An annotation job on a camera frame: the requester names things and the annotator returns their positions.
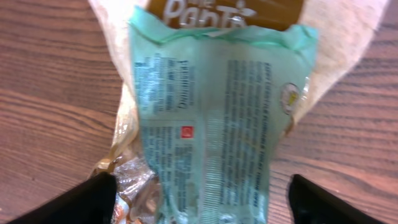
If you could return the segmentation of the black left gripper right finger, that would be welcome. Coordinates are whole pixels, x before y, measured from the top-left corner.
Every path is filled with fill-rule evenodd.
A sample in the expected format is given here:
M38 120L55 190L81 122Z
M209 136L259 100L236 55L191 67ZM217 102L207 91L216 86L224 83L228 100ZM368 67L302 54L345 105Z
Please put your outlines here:
M299 174L292 176L287 198L295 224L382 224Z

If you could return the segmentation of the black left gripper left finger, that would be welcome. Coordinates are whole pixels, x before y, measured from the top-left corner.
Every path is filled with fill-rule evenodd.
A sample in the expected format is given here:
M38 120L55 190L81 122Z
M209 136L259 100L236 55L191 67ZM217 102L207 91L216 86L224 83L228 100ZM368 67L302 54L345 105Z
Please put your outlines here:
M101 172L7 224L110 224L116 190L115 176Z

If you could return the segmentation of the teal wet wipes pack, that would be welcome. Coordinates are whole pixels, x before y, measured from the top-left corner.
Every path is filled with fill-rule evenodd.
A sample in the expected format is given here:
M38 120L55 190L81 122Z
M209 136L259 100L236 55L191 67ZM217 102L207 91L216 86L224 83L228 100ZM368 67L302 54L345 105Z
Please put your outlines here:
M145 159L159 178L156 223L266 223L271 155L315 65L318 32L173 29L129 20Z

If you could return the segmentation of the brown snack bag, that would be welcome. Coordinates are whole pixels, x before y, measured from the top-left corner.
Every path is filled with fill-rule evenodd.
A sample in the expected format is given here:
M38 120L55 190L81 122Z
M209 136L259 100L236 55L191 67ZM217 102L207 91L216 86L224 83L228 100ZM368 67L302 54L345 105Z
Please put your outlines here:
M158 176L144 156L131 67L129 20L135 8L145 9L173 29L258 26L285 31L295 24L316 29L315 65L307 88L293 110L292 121L280 141L360 60L387 2L94 0L90 6L99 20L109 54L123 81L111 150L97 163L95 171L107 171L116 178L118 187L113 223L156 223L162 191Z

